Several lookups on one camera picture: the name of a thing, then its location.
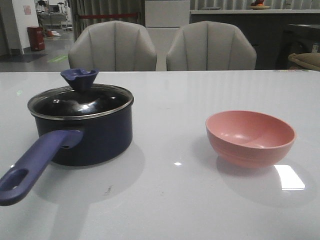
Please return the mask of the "pink bowl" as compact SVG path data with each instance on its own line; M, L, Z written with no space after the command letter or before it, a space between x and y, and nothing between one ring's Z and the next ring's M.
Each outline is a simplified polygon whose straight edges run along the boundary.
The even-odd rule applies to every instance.
M205 122L207 137L224 160L245 168L262 168L281 161L297 134L285 121L248 110L215 113Z

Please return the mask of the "white refrigerator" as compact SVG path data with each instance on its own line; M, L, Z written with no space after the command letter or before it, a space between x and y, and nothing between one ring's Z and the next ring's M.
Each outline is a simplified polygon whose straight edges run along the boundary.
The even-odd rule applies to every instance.
M157 71L167 70L167 53L175 32L190 22L189 0L146 0L145 27L157 53Z

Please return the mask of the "dark kitchen counter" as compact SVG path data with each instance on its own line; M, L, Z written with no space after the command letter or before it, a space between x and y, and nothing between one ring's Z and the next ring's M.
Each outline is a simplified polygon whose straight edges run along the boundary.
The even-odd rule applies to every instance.
M289 24L320 23L318 9L192 10L190 22L212 21L237 26L254 47L257 70L286 69L291 41Z

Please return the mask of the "red bin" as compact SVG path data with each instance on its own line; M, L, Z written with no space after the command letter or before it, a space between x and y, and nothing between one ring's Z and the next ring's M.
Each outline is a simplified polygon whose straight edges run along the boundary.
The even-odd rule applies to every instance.
M40 26L27 27L28 39L31 51L42 51L45 49L43 28Z

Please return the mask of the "fruit plate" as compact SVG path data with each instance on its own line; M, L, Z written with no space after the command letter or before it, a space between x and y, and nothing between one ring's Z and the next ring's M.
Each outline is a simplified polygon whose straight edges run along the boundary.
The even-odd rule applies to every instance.
M255 0L250 4L252 10L268 10L270 6L264 4L264 0Z

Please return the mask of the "grey chair left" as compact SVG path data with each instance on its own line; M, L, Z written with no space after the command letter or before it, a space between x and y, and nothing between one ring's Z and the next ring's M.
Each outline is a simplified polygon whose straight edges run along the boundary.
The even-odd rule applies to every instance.
M144 26L114 20L86 27L72 45L68 62L72 69L155 71L157 53Z

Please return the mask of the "glass lid blue knob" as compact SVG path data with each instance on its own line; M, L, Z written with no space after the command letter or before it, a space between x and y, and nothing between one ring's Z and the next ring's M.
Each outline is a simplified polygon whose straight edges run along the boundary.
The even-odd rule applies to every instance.
M116 113L134 102L133 94L120 86L94 83L99 70L71 68L60 72L68 83L33 96L27 103L38 118L57 121L87 120Z

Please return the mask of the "grey chair right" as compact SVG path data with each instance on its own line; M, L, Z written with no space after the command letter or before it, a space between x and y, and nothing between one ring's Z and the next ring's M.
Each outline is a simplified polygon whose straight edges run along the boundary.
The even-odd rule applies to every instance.
M166 70L254 70L256 60L255 49L237 26L200 21L176 31L166 55Z

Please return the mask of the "beige sofa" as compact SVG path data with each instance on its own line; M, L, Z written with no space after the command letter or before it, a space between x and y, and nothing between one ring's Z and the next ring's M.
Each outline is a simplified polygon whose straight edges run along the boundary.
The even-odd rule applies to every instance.
M320 71L320 53L309 52L309 53L292 53L288 56L289 62L293 65L290 69L306 69L313 71Z

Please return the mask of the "grey chair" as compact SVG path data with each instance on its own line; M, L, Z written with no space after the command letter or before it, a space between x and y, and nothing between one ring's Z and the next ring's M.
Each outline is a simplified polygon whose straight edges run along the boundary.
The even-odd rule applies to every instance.
M72 69L155 71L157 53L144 26L114 20L86 27L72 45L68 62Z
M176 31L166 55L166 70L254 70L256 60L255 49L237 26L200 21Z

